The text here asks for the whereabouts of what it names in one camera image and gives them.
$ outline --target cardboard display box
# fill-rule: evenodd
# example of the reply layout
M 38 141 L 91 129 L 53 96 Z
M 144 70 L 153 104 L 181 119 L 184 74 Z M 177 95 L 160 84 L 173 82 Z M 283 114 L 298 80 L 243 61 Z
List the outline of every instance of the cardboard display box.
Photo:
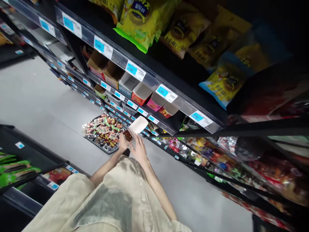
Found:
M 165 105 L 159 110 L 159 112 L 163 114 L 165 118 L 173 116 L 177 113 L 177 111 L 178 109 L 169 102 L 165 103 Z
M 152 93 L 151 98 L 147 102 L 147 106 L 149 106 L 154 111 L 158 111 L 164 104 L 166 103 L 166 100 L 163 97 L 160 97 L 156 93 Z
M 118 82 L 124 75 L 125 71 L 110 61 L 103 73 L 105 81 L 114 88 L 118 89 Z
M 109 63 L 109 59 L 99 53 L 97 50 L 93 50 L 87 65 L 89 66 L 91 72 L 95 74 L 97 77 L 103 79 L 104 78 L 104 70 L 106 69 Z
M 146 85 L 143 83 L 139 83 L 133 90 L 132 92 L 132 97 L 131 99 L 135 101 L 137 104 L 142 106 L 147 98 L 153 93 L 153 91 L 148 88 Z
M 125 72 L 119 81 L 119 90 L 128 98 L 131 98 L 133 89 L 138 85 L 139 80 Z

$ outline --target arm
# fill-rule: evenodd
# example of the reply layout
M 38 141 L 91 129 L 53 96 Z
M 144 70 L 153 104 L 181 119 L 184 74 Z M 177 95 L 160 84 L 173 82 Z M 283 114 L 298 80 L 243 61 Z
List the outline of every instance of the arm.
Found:
M 90 181 L 94 184 L 95 188 L 103 181 L 106 173 L 108 173 L 116 166 L 120 156 L 130 145 L 122 133 L 119 135 L 119 140 L 120 142 L 118 151 L 116 151 L 112 157 L 90 177 Z
M 164 212 L 168 216 L 169 220 L 171 221 L 177 220 L 173 206 L 171 202 L 169 201 L 166 193 L 164 192 L 164 189 L 161 183 L 159 182 L 154 170 L 152 169 L 150 165 L 150 162 L 146 155 L 145 145 L 143 143 L 142 138 L 139 135 L 135 136 L 135 143 L 136 143 L 136 148 L 134 149 L 133 146 L 131 146 L 131 151 L 135 159 L 140 163 L 140 165 L 144 169 L 148 184 L 150 185 L 155 195 L 157 196 L 161 204 L 161 207 L 163 208 Z

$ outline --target potato chip bag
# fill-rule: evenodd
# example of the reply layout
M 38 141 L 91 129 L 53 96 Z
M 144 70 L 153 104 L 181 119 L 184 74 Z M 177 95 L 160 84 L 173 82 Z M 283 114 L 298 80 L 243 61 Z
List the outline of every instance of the potato chip bag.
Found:
M 179 0 L 125 0 L 120 21 L 115 31 L 147 53 L 154 38 L 161 35 L 168 20 L 164 16 Z
M 198 9 L 189 3 L 181 2 L 168 32 L 160 40 L 183 59 L 189 46 L 209 24 L 210 21 Z
M 89 0 L 90 2 L 103 7 L 113 17 L 116 24 L 121 16 L 125 0 Z

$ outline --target grey floor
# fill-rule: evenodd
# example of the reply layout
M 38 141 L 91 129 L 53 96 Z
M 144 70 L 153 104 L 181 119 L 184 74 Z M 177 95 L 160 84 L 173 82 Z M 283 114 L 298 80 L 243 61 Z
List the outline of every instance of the grey floor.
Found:
M 82 125 L 102 113 L 61 83 L 39 57 L 0 70 L 0 123 L 93 174 L 109 156 L 83 138 Z M 147 139 L 149 160 L 178 220 L 192 231 L 252 231 L 251 213 Z

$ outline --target hand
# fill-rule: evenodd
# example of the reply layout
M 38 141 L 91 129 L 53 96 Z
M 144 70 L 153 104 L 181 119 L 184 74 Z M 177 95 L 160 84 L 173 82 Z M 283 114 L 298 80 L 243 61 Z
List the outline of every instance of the hand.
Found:
M 120 150 L 125 151 L 131 143 L 132 141 L 129 142 L 128 140 L 125 139 L 125 137 L 123 136 L 123 133 L 119 134 L 119 149 Z
M 143 166 L 148 162 L 146 148 L 143 139 L 139 135 L 133 134 L 133 136 L 135 138 L 135 148 L 131 145 L 130 149 L 135 159 Z

